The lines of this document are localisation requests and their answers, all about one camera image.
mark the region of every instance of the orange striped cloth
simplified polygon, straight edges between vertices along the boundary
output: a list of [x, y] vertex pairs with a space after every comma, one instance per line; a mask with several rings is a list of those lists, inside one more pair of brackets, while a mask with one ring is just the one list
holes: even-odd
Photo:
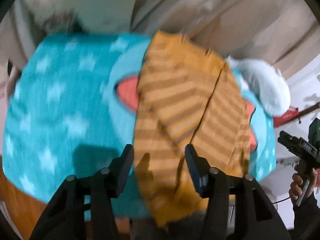
[[138, 83], [135, 173], [159, 226], [205, 209], [184, 160], [186, 144], [229, 175], [247, 173], [249, 118], [228, 64], [179, 35], [157, 32]]

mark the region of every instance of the white pillow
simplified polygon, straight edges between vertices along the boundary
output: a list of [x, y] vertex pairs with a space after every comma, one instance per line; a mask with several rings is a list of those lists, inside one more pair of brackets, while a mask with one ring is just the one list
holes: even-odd
[[268, 114], [281, 116], [289, 109], [290, 90], [279, 70], [260, 59], [236, 60], [229, 56], [226, 61], [241, 72]]

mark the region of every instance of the human hand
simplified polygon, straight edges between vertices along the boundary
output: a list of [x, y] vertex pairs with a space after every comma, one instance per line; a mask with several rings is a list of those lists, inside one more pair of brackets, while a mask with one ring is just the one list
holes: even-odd
[[[298, 173], [292, 175], [293, 182], [290, 184], [289, 196], [293, 205], [296, 204], [298, 197], [302, 194], [302, 189], [299, 187], [303, 184], [303, 179], [301, 177], [304, 176], [306, 163], [303, 160], [300, 160], [299, 164], [297, 164], [294, 169]], [[312, 169], [311, 174], [308, 179], [310, 181], [309, 187], [304, 195], [304, 199], [307, 199], [311, 196], [317, 182], [318, 172], [315, 169]]]

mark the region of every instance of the pink patch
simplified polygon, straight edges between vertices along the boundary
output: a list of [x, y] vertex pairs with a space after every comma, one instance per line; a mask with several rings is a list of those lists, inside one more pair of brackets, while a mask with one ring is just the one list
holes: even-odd
[[120, 101], [134, 113], [137, 112], [139, 105], [137, 85], [138, 75], [135, 75], [121, 80], [116, 90]]
[[[247, 115], [250, 117], [250, 120], [251, 120], [251, 117], [252, 117], [252, 115], [253, 115], [253, 113], [254, 113], [256, 108], [249, 101], [246, 100], [246, 102], [247, 102], [247, 107], [246, 107]], [[253, 134], [253, 131], [252, 131], [251, 127], [250, 127], [250, 139], [249, 139], [249, 142], [250, 142], [250, 152], [254, 152], [257, 149], [258, 143], [257, 143], [256, 137]]]
[[320, 169], [317, 170], [316, 187], [320, 187]]

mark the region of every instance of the wooden floor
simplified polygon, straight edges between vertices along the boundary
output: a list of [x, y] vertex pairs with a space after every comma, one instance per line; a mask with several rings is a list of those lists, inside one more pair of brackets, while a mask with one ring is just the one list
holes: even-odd
[[[19, 191], [7, 181], [2, 170], [2, 157], [0, 156], [0, 196], [5, 201], [12, 222], [16, 225], [24, 240], [29, 239], [46, 204]], [[116, 219], [121, 239], [129, 239], [129, 220]]]

